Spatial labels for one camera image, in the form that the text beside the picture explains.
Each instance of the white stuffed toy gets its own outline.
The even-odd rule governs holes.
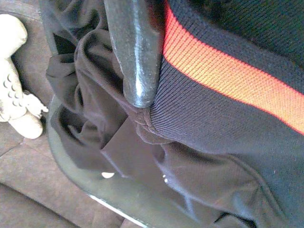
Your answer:
[[[9,122],[26,138],[38,138],[43,132],[42,111],[48,109],[33,94],[22,91],[11,60],[28,33],[18,18],[8,14],[0,14],[0,31],[0,122]]]

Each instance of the orange stripe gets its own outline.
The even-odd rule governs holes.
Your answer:
[[[202,43],[168,7],[163,55],[192,80],[261,109],[304,135],[304,95],[277,78]]]

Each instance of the gray upholstery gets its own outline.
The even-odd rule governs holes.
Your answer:
[[[45,78],[51,55],[40,19],[38,0],[1,0],[0,13],[18,17],[28,41],[13,56],[24,89],[49,104],[53,92]],[[24,139],[0,123],[1,228],[136,228],[92,200],[60,171],[47,133]]]

